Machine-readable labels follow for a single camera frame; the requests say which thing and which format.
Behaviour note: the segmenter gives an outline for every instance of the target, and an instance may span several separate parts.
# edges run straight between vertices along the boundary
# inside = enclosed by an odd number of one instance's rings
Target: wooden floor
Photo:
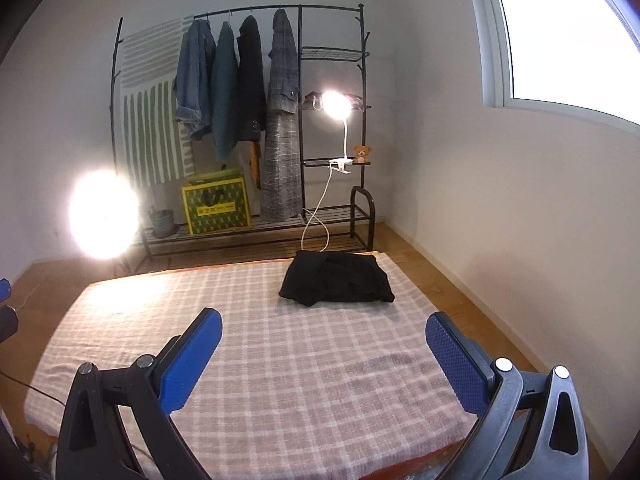
[[[274,235],[255,235],[255,241],[267,241],[269,236]],[[210,243],[215,247],[218,242]],[[287,258],[295,254],[298,246],[298,242],[280,242],[242,249],[165,256],[155,258],[151,264],[145,263],[139,272]],[[319,250],[323,246],[322,238],[311,240],[308,245],[305,243],[305,248],[312,250]],[[507,357],[520,370],[535,371],[524,355],[464,294],[388,226],[376,226],[374,248],[388,254],[433,304],[446,312],[466,336],[476,339],[489,355]],[[136,263],[140,256],[139,251],[132,251],[130,261]],[[84,258],[31,266],[14,283],[14,294],[9,304],[18,310],[20,328],[16,335],[0,346],[0,370],[21,381],[30,382],[49,339],[78,295],[90,283],[113,277],[113,264]],[[24,443],[34,442],[36,457],[43,460],[52,440],[38,428],[25,423],[22,412],[25,396],[26,389],[23,386],[0,376],[0,406],[7,414],[16,436]],[[420,459],[414,461],[412,466],[419,465],[421,461],[424,462]],[[590,468],[592,480],[603,480],[608,475],[593,446],[590,446]],[[395,468],[378,472],[370,478],[392,479],[410,471],[410,468]]]

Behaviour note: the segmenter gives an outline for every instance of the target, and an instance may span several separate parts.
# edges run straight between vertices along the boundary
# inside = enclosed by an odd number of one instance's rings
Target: metal shelf
[[[332,46],[304,46],[302,47],[302,59],[314,61],[350,61],[362,60],[362,51],[352,48],[337,48]]]
[[[324,231],[319,235],[307,235],[305,237],[305,249],[308,251],[319,251],[324,247],[326,241],[326,235]],[[269,239],[260,242],[253,242],[247,244],[241,243],[223,243],[223,244],[197,244],[197,247],[191,247],[188,249],[180,250],[171,248],[170,250],[161,250],[162,246],[158,246],[160,251],[154,252],[153,258],[167,257],[166,269],[180,269],[182,265],[180,260],[174,260],[174,256],[177,254],[200,254],[200,256],[192,256],[189,261],[194,267],[207,266],[211,264],[224,265],[234,264],[241,261],[254,262],[257,260],[272,260],[274,258],[273,245],[278,244],[277,258],[293,258],[296,256],[300,248],[300,232],[295,235],[285,236],[278,238],[277,240]],[[351,237],[350,233],[331,233],[331,239],[329,251],[341,251],[341,252],[361,252],[367,250],[364,242],[360,237]],[[213,259],[209,253],[216,251],[215,259]],[[149,262],[148,260],[142,260],[132,272],[154,272],[158,270],[158,264]]]
[[[371,105],[362,105],[362,106],[353,105],[351,107],[351,110],[369,110],[370,108],[371,108]],[[305,105],[304,103],[302,103],[300,105],[300,111],[301,112],[311,112],[311,111],[321,112],[322,110],[318,110],[317,108],[314,108],[313,105]]]
[[[351,206],[350,205],[337,205],[337,206],[328,206],[322,207],[316,213],[316,217],[319,218],[322,223],[325,225],[330,224],[341,224],[351,221]],[[369,220],[369,215],[366,214],[361,208],[354,208],[354,218],[355,221],[361,220]],[[145,229],[146,242],[152,245],[158,244],[167,244],[172,242],[191,242],[194,240],[203,240],[203,239],[211,239],[211,238],[219,238],[228,236],[229,234],[253,234],[253,233],[265,233],[269,231],[280,231],[282,229],[295,229],[295,228],[303,228],[306,225],[308,220],[308,216],[303,218],[302,216],[298,216],[292,218],[290,220],[284,222],[264,222],[260,220],[259,215],[252,216],[251,220],[251,228],[238,228],[234,230],[221,231],[221,232],[211,232],[204,233],[200,235],[191,235],[189,234],[189,227],[187,224],[179,224],[178,230],[171,236],[167,236],[165,238],[156,238],[154,236],[153,228]],[[312,219],[309,226],[319,225],[319,223]],[[142,237],[140,233],[136,235],[133,241],[134,246],[142,246],[144,242],[142,241]]]
[[[328,166],[329,165],[329,158],[306,158],[303,161],[303,164],[305,165],[305,168],[322,168],[323,166]],[[364,162],[364,163],[360,163],[360,162],[352,162],[351,166],[370,166],[371,163],[370,162]]]

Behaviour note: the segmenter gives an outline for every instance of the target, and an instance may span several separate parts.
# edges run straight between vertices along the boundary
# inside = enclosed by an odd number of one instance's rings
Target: bright light
[[[329,90],[322,94],[322,109],[338,121],[345,121],[351,115],[351,101],[340,92]]]
[[[113,171],[82,178],[73,195],[69,220],[80,248],[105,260],[122,254],[138,229],[138,197]]]

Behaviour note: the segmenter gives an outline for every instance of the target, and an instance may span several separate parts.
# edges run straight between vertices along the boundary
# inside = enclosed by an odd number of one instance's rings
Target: clothes rack
[[[367,51],[367,41],[369,40],[370,32],[365,32],[364,25],[364,4],[358,4],[358,7],[341,7],[341,6],[321,6],[321,5],[269,5],[269,6],[249,6],[249,7],[235,7],[232,9],[222,9],[213,12],[204,12],[203,14],[194,15],[193,19],[208,18],[209,16],[216,16],[219,14],[228,14],[233,12],[243,12],[261,9],[297,9],[298,11],[298,136],[300,141],[300,173],[302,178],[302,202],[303,208],[306,206],[306,192],[305,192],[305,169],[306,168],[319,168],[329,166],[329,158],[305,158],[304,155],[304,135],[303,135],[303,115],[308,112],[307,108],[302,107],[302,79],[303,79],[303,61],[332,61],[332,62],[352,62],[356,63],[360,70],[362,77],[362,105],[354,106],[354,110],[359,110],[362,113],[362,132],[360,143],[366,145],[367,143],[367,110],[371,108],[367,104],[367,57],[369,52]],[[303,31],[303,11],[304,9],[326,9],[326,10],[340,10],[343,12],[355,12],[355,19],[359,22],[360,26],[360,49],[339,48],[336,46],[305,46],[302,42]],[[118,157],[116,149],[116,134],[114,127],[114,88],[120,72],[116,72],[116,66],[118,61],[118,48],[121,43],[125,41],[121,38],[122,23],[124,18],[120,18],[118,23],[118,31],[116,34],[116,40],[113,48],[113,63],[111,67],[111,101],[110,101],[110,114],[111,114],[111,147],[113,150],[113,165],[116,173],[118,173]],[[332,234],[332,238],[340,238],[340,244],[338,248],[345,251],[370,251],[373,248],[375,222],[376,222],[376,207],[371,193],[365,188],[365,164],[355,164],[360,167],[360,185],[353,186],[350,193],[349,203],[338,206],[326,206],[321,207],[316,213],[316,217],[321,220],[325,225],[331,224],[349,224],[349,230],[345,232],[339,232]],[[364,210],[358,204],[356,204],[356,197],[362,196],[367,202],[368,210]],[[191,247],[181,250],[171,250],[174,244],[177,242],[192,242],[196,240],[207,240],[212,238],[223,238],[229,236],[238,236],[243,234],[253,233],[265,233],[280,230],[292,230],[295,228],[303,228],[306,225],[308,216],[303,211],[302,215],[298,218],[292,218],[284,222],[278,223],[266,223],[260,220],[259,215],[252,217],[252,227],[250,229],[242,228],[233,231],[224,232],[212,232],[203,235],[192,236],[189,234],[188,226],[186,224],[179,224],[178,230],[175,234],[167,238],[155,238],[153,236],[153,229],[140,227],[138,234],[133,241],[133,246],[143,246],[145,250],[145,257],[140,261],[133,269],[133,272],[138,270],[144,261],[151,261],[155,256],[171,256],[172,254],[192,253],[197,251],[210,251],[213,249],[223,248],[240,248],[245,246],[254,246],[259,244],[270,244],[277,242],[287,242],[292,240],[298,240],[300,237],[289,236],[286,238],[278,238],[277,240],[266,240],[256,243],[248,238],[246,241],[238,242],[234,241],[229,244],[221,244],[215,247],[201,247],[190,244]],[[367,223],[367,236],[364,240],[356,232],[356,223]],[[312,221],[311,226],[317,226],[317,221]],[[306,239],[323,238],[325,234],[317,236],[308,236]],[[162,250],[162,246],[170,245],[169,250]],[[160,248],[159,251],[154,252],[152,249]],[[123,263],[123,266],[128,269],[129,264]]]

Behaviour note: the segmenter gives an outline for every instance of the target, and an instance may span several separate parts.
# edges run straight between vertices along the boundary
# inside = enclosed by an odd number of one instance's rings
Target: gray plaid coat
[[[262,157],[260,218],[281,222],[302,212],[298,144],[298,51],[284,9],[273,17],[271,74]]]

